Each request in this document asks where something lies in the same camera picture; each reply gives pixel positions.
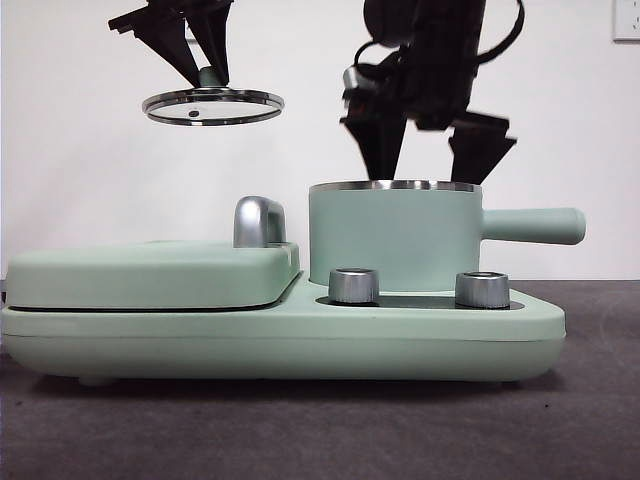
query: mint green saucepan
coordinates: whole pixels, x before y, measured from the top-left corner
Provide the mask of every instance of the mint green saucepan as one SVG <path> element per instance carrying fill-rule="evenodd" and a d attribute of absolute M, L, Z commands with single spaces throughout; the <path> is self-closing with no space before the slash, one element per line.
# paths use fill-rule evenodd
<path fill-rule="evenodd" d="M 579 210 L 483 210 L 481 187 L 454 182 L 316 185 L 309 215 L 312 282 L 372 268 L 386 291 L 453 290 L 456 274 L 478 270 L 482 240 L 575 245 L 585 235 Z"/>

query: silver handle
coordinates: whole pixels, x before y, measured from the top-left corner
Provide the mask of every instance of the silver handle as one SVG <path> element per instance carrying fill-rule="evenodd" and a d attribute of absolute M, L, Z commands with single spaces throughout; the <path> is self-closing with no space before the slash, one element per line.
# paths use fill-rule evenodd
<path fill-rule="evenodd" d="M 269 243 L 286 241 L 282 205 L 257 196 L 238 201 L 233 224 L 234 248 L 265 248 Z"/>

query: black cable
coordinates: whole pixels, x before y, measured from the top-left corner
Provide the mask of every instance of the black cable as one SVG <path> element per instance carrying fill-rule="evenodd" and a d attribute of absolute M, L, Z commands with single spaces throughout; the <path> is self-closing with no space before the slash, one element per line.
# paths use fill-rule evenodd
<path fill-rule="evenodd" d="M 504 53 L 504 51 L 511 46 L 511 44 L 518 38 L 520 32 L 522 32 L 522 27 L 524 26 L 524 5 L 522 0 L 516 0 L 518 5 L 520 6 L 520 10 L 518 11 L 518 18 L 516 22 L 513 24 L 513 28 L 509 32 L 504 40 L 502 40 L 498 45 L 493 47 L 491 50 L 481 53 L 476 57 L 476 64 L 480 65 L 481 63 L 487 63 L 491 60 L 495 59 L 498 55 Z"/>

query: metal rim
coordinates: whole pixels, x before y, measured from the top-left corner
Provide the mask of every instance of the metal rim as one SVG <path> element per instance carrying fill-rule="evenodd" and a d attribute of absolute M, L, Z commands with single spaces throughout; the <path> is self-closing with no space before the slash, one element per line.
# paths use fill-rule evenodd
<path fill-rule="evenodd" d="M 195 102 L 254 103 L 258 105 L 268 105 L 275 108 L 275 110 L 272 112 L 266 112 L 257 115 L 247 115 L 244 117 L 203 120 L 199 120 L 196 118 L 171 118 L 153 113 L 154 111 L 162 107 Z M 153 97 L 147 98 L 142 103 L 142 111 L 150 119 L 155 120 L 156 122 L 166 123 L 170 125 L 189 126 L 237 125 L 243 123 L 259 122 L 280 115 L 283 108 L 284 100 L 282 99 L 282 97 L 274 95 L 273 93 L 261 92 L 259 90 L 234 90 L 227 87 L 201 87 L 161 93 L 160 95 L 155 95 Z"/>
<path fill-rule="evenodd" d="M 310 188 L 310 193 L 331 190 L 449 190 L 455 192 L 481 192 L 480 185 L 462 182 L 436 182 L 431 180 L 363 180 L 355 182 L 321 183 Z"/>

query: robotic arm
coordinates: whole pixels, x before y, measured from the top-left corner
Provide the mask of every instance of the robotic arm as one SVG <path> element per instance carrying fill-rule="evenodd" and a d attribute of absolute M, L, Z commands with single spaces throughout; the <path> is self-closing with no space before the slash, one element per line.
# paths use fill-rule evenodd
<path fill-rule="evenodd" d="M 478 54 L 485 0 L 366 0 L 364 18 L 373 40 L 356 53 L 344 74 L 348 107 L 341 122 L 360 146 L 371 180 L 393 179 L 407 120 L 419 130 L 454 135 L 452 181 L 480 184 L 516 143 L 509 121 L 468 112 L 478 66 L 517 38 L 522 0 L 511 33 Z M 359 62 L 368 46 L 397 48 L 378 65 Z"/>
<path fill-rule="evenodd" d="M 358 142 L 371 180 L 393 179 L 407 120 L 419 130 L 455 128 L 449 139 L 453 181 L 482 183 L 516 143 L 506 136 L 508 119 L 467 111 L 478 66 L 504 52 L 522 30 L 524 7 L 522 0 L 516 1 L 520 10 L 511 33 L 492 50 L 478 54 L 485 0 L 365 0 L 364 19 L 373 39 L 357 51 L 354 64 L 345 71 L 348 113 L 341 122 Z M 109 21 L 112 30 L 132 30 L 196 87 L 169 95 L 179 110 L 176 117 L 151 118 L 181 125 L 227 125 L 279 113 L 233 121 L 179 118 L 197 119 L 209 108 L 207 102 L 220 100 L 283 106 L 277 96 L 223 88 L 229 83 L 226 21 L 232 2 L 148 0 L 148 6 Z M 185 39 L 185 21 L 210 67 L 198 70 Z M 396 50 L 377 65 L 360 63 L 360 54 L 373 44 Z M 187 102 L 200 108 L 181 109 Z M 166 103 L 167 95 L 161 95 L 155 105 L 164 108 Z"/>

